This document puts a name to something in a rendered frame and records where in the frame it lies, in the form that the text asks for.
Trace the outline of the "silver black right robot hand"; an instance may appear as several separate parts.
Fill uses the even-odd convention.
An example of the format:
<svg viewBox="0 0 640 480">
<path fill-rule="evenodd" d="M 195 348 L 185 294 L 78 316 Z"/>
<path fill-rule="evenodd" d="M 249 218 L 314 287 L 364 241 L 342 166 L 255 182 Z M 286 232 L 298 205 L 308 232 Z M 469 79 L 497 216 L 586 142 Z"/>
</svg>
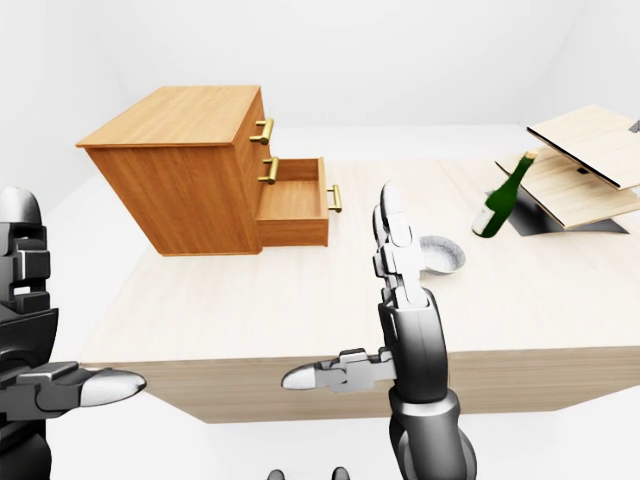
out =
<svg viewBox="0 0 640 480">
<path fill-rule="evenodd" d="M 448 357 L 434 296 L 420 284 L 422 252 L 406 220 L 393 182 L 384 184 L 372 214 L 377 251 L 373 265 L 385 281 L 378 313 L 385 345 L 375 355 L 363 349 L 297 367 L 281 380 L 287 390 L 329 388 L 334 393 L 366 390 L 394 380 L 399 395 L 412 403 L 446 397 Z"/>
</svg>

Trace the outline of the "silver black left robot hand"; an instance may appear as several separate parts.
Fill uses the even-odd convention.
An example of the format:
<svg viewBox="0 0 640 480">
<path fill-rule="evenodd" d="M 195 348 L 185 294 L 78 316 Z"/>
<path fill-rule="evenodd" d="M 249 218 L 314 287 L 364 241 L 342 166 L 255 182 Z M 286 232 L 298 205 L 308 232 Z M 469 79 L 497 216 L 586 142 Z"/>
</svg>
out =
<svg viewBox="0 0 640 480">
<path fill-rule="evenodd" d="M 28 190 L 0 190 L 0 420 L 31 422 L 119 402 L 146 380 L 112 368 L 50 360 L 59 310 L 51 306 L 47 231 Z"/>
</svg>

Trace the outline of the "pale grey patterned bowl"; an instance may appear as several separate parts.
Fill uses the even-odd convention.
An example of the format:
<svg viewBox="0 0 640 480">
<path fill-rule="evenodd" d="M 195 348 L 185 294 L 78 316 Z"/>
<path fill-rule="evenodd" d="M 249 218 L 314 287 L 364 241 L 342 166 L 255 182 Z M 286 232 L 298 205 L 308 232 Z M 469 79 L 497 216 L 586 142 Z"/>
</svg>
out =
<svg viewBox="0 0 640 480">
<path fill-rule="evenodd" d="M 420 238 L 423 265 L 421 270 L 435 275 L 449 275 L 459 271 L 466 263 L 463 249 L 453 240 L 426 235 Z"/>
</svg>

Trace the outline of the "wooden cabinet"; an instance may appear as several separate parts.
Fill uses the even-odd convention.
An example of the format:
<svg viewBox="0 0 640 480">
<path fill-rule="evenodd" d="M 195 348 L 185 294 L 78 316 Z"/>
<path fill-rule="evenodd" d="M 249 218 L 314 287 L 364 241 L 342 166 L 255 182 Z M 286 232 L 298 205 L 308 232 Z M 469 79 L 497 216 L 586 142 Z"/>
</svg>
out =
<svg viewBox="0 0 640 480">
<path fill-rule="evenodd" d="M 261 251 L 234 145 L 257 87 L 161 87 L 78 142 L 158 253 Z"/>
</svg>

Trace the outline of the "green wine bottle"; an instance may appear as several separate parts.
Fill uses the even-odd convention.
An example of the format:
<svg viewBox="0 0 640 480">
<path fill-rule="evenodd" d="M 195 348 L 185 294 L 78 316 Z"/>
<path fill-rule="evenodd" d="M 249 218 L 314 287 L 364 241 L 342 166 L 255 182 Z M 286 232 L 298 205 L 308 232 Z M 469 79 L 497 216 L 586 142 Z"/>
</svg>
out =
<svg viewBox="0 0 640 480">
<path fill-rule="evenodd" d="M 519 185 L 537 155 L 537 151 L 527 151 L 508 179 L 487 197 L 471 227 L 477 236 L 492 238 L 501 229 L 515 207 Z"/>
</svg>

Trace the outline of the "open wooden drawer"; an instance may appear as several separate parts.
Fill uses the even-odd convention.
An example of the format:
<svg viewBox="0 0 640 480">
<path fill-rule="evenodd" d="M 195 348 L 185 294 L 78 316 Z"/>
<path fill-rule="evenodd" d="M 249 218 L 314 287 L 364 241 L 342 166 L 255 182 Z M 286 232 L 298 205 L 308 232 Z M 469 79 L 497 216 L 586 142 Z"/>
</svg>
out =
<svg viewBox="0 0 640 480">
<path fill-rule="evenodd" d="M 261 191 L 256 222 L 262 245 L 327 246 L 329 209 L 324 159 L 281 159 Z"/>
</svg>

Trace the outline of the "closed wooden drawer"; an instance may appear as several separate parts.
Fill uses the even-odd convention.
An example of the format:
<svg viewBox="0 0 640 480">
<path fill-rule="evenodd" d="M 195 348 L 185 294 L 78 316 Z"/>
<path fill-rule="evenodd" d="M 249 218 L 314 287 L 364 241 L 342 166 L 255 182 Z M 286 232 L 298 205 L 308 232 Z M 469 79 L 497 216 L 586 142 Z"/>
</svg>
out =
<svg viewBox="0 0 640 480">
<path fill-rule="evenodd" d="M 250 106 L 247 110 L 245 118 L 242 121 L 242 124 L 236 134 L 234 139 L 234 145 L 236 147 L 238 164 L 240 167 L 240 171 L 243 175 L 243 178 L 246 180 L 246 173 L 248 170 L 248 150 L 249 150 L 249 136 L 255 134 L 256 132 L 260 133 L 261 130 L 258 130 L 255 126 L 256 120 L 264 120 L 264 109 L 262 103 L 261 90 L 259 87 L 255 89 L 255 93 L 253 95 Z"/>
<path fill-rule="evenodd" d="M 264 186 L 264 182 L 259 182 L 258 177 L 268 174 L 269 165 L 262 163 L 263 159 L 272 157 L 270 153 L 270 147 L 268 145 L 261 145 L 257 142 L 251 142 L 249 140 L 248 150 L 248 170 L 246 173 L 246 192 L 248 196 L 249 205 L 251 207 L 251 215 L 256 216 L 258 211 L 261 191 Z"/>
</svg>

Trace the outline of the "pale wooden rack, black frame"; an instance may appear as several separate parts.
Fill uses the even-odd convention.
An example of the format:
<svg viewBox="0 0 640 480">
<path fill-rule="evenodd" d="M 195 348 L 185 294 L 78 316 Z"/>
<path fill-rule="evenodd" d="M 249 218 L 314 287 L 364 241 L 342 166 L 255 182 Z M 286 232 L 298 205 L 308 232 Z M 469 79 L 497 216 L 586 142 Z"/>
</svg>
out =
<svg viewBox="0 0 640 480">
<path fill-rule="evenodd" d="M 527 131 L 543 145 L 519 186 L 560 228 L 640 210 L 640 120 L 590 105 Z"/>
</svg>

